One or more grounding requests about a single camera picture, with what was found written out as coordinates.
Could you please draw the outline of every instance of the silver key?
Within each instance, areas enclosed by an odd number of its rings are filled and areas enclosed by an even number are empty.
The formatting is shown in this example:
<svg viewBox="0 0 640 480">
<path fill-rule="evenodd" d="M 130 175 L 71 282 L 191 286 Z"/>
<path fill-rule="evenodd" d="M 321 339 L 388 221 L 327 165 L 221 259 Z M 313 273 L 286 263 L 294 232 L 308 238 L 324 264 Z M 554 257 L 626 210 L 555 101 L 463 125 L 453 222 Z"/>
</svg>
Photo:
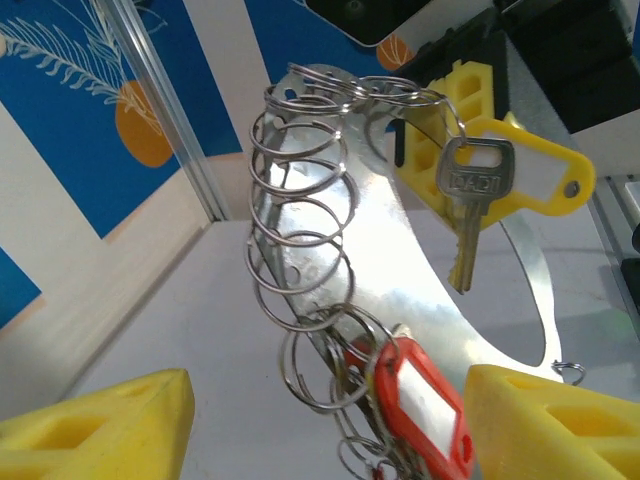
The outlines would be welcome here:
<svg viewBox="0 0 640 480">
<path fill-rule="evenodd" d="M 456 162 L 457 150 L 466 146 L 496 149 L 500 163 L 494 167 L 478 167 Z M 453 137 L 442 149 L 436 173 L 438 188 L 448 197 L 458 199 L 464 212 L 456 232 L 458 256 L 449 276 L 449 283 L 460 294 L 471 289 L 482 217 L 489 213 L 491 202 L 511 192 L 514 174 L 515 151 L 508 140 L 467 137 L 464 144 L 462 138 Z"/>
</svg>

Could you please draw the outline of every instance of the red key tag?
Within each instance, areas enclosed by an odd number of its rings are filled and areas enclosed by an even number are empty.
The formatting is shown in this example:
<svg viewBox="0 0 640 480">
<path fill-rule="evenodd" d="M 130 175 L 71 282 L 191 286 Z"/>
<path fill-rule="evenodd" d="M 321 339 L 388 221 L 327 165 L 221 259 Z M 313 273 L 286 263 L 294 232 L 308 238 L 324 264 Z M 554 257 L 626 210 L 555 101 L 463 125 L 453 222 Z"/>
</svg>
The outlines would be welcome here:
<svg viewBox="0 0 640 480">
<path fill-rule="evenodd" d="M 413 339 L 389 342 L 375 367 L 380 410 L 389 431 L 404 439 L 442 480 L 468 479 L 471 435 L 460 394 Z"/>
</svg>

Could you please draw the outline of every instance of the white wall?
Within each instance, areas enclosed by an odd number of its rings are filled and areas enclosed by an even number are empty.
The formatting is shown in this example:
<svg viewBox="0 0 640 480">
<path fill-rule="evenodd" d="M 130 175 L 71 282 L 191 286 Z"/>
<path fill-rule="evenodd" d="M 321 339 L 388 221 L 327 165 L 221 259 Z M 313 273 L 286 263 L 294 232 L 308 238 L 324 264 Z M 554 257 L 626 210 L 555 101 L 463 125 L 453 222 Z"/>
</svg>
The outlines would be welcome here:
<svg viewBox="0 0 640 480">
<path fill-rule="evenodd" d="M 0 331 L 0 419 L 64 393 L 208 220 L 180 170 L 100 239 L 0 104 L 0 246 L 42 294 Z"/>
</svg>

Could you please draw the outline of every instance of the key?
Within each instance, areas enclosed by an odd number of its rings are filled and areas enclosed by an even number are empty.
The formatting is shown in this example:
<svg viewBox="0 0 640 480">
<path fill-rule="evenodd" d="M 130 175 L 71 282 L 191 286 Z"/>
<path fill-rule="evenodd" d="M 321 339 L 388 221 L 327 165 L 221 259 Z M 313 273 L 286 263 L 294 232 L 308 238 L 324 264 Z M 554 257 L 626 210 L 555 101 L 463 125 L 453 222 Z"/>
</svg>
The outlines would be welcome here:
<svg viewBox="0 0 640 480">
<path fill-rule="evenodd" d="M 391 434 L 408 444 L 434 478 L 471 477 L 474 448 L 462 396 L 412 338 L 393 328 L 374 370 L 375 398 Z"/>
<path fill-rule="evenodd" d="M 498 165 L 479 167 L 458 163 L 455 154 L 466 146 L 497 150 Z M 482 217 L 489 212 L 491 202 L 511 192 L 514 174 L 515 150 L 508 140 L 467 137 L 464 145 L 462 138 L 453 137 L 442 149 L 436 183 L 443 194 L 460 203 L 464 213 L 456 232 L 458 256 L 449 276 L 449 283 L 460 294 L 471 289 Z"/>
</svg>

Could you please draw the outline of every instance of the yellow 3d printed part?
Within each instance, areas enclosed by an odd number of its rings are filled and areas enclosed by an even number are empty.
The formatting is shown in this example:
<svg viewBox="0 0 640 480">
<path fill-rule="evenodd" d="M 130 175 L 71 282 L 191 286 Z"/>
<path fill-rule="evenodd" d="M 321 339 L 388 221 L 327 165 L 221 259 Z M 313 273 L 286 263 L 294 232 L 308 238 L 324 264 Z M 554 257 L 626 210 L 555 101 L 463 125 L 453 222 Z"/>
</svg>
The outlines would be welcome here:
<svg viewBox="0 0 640 480">
<path fill-rule="evenodd" d="M 166 370 L 0 423 L 0 480 L 178 480 L 194 416 Z"/>
<path fill-rule="evenodd" d="M 464 409 L 486 480 L 640 479 L 640 405 L 475 365 Z"/>
<path fill-rule="evenodd" d="M 511 112 L 504 121 L 494 119 L 490 65 L 455 62 L 449 75 L 432 82 L 428 88 L 446 94 L 452 100 L 469 135 L 489 137 L 493 134 L 494 137 L 511 140 L 516 149 L 517 168 L 513 190 L 504 199 L 491 204 L 489 214 L 482 219 L 482 228 L 520 208 L 529 208 L 544 215 L 566 215 L 590 198 L 596 175 L 588 158 L 524 131 Z M 407 120 L 419 125 L 428 136 L 411 125 L 406 126 L 404 163 L 396 169 L 396 173 L 453 227 L 452 201 L 440 193 L 436 186 L 440 146 L 446 140 L 440 112 L 427 107 L 408 114 L 410 117 Z M 457 133 L 450 113 L 447 125 Z M 460 158 L 464 158 L 464 150 L 460 150 Z"/>
</svg>

